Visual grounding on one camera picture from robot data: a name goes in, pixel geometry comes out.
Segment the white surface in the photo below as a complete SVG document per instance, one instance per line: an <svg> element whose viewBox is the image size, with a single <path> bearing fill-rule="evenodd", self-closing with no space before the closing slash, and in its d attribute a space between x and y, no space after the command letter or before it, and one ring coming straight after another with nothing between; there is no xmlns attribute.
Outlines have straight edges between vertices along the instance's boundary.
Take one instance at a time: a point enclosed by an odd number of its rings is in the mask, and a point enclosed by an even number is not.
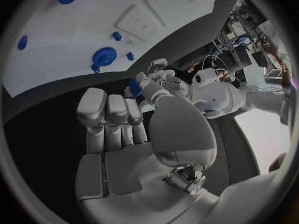
<svg viewBox="0 0 299 224"><path fill-rule="evenodd" d="M215 2L159 0L160 8L150 8L150 1L75 0L68 5L47 1L27 24L20 24L23 30L10 52L5 88L14 97L48 82L92 74L92 56L103 47L115 48L118 56L100 72L125 71L162 39L212 12ZM135 18L139 21L130 23ZM116 30L122 35L120 42L111 37ZM28 44L19 51L17 44L24 35ZM135 56L133 62L126 58L130 51Z"/></svg>
<svg viewBox="0 0 299 224"><path fill-rule="evenodd" d="M235 117L256 157L261 174L290 147L289 128L277 114L253 109Z"/></svg>

